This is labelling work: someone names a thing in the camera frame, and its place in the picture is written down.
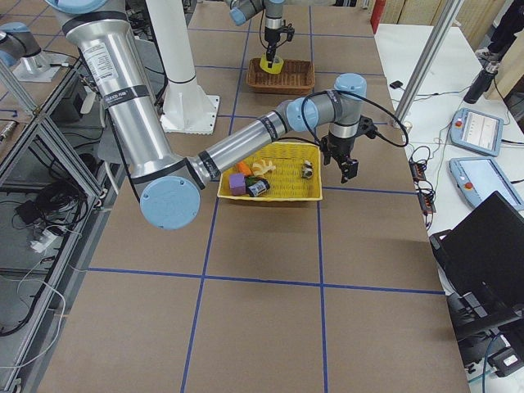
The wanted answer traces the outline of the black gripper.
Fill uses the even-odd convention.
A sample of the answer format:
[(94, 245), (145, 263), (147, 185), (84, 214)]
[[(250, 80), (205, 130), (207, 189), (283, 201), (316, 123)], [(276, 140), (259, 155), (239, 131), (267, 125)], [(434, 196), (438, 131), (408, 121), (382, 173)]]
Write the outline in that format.
[(320, 150), (323, 153), (323, 164), (330, 165), (335, 160), (341, 170), (341, 183), (347, 183), (358, 175), (359, 161), (351, 158), (356, 137), (339, 138), (334, 134), (322, 137)]
[(276, 49), (282, 46), (281, 35), (284, 35), (283, 42), (291, 42), (295, 35), (295, 29), (292, 24), (283, 25), (277, 29), (270, 29), (269, 27), (264, 28), (264, 48), (266, 49), (266, 63), (267, 67), (273, 66), (273, 61), (277, 58)]

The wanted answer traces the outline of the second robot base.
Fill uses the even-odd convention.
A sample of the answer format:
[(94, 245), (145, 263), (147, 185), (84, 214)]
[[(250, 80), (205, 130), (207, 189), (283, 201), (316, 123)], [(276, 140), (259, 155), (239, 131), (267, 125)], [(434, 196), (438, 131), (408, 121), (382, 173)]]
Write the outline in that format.
[(16, 67), (13, 74), (21, 82), (51, 83), (59, 70), (21, 22), (1, 25), (1, 61), (8, 68)]

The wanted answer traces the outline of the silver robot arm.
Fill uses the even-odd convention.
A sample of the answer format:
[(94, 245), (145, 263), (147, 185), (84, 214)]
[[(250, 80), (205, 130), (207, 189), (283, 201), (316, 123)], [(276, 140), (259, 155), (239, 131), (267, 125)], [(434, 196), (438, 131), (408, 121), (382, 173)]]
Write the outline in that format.
[(340, 75), (332, 90), (282, 102), (240, 131), (194, 157), (171, 150), (156, 113), (153, 93), (122, 1), (51, 1), (66, 39), (84, 56), (105, 108), (127, 148), (144, 218), (166, 230), (191, 223), (200, 208), (200, 191), (242, 159), (290, 131), (329, 124), (328, 153), (342, 179), (356, 175), (350, 158), (355, 139), (365, 131), (361, 115), (367, 82), (358, 74)]
[(277, 56), (277, 50), (286, 42), (291, 42), (295, 35), (292, 24), (283, 18), (284, 1), (273, 0), (232, 0), (225, 1), (229, 7), (229, 15), (237, 26), (245, 24), (254, 16), (263, 13), (265, 61), (269, 68), (282, 62)]

